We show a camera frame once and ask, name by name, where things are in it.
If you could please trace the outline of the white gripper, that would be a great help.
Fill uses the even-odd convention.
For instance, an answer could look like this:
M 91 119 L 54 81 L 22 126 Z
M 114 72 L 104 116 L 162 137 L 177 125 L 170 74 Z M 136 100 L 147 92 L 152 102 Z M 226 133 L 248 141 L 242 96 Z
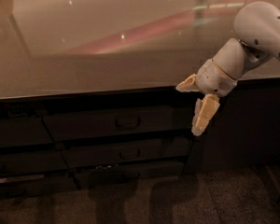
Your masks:
M 195 104 L 191 131 L 200 136 L 220 106 L 219 97 L 228 95 L 237 85 L 237 81 L 227 76 L 212 60 L 207 60 L 197 75 L 192 74 L 180 82 L 175 89 L 180 92 L 199 91 L 206 94 Z

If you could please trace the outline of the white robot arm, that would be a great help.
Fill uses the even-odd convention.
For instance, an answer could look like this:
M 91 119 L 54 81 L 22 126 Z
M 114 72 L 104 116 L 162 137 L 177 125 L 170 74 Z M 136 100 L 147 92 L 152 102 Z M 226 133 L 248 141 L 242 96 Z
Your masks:
M 197 73 L 176 86 L 180 92 L 200 92 L 204 98 L 195 104 L 191 131 L 201 135 L 238 80 L 271 58 L 280 62 L 280 9 L 267 2 L 244 6 L 236 15 L 231 38 Z

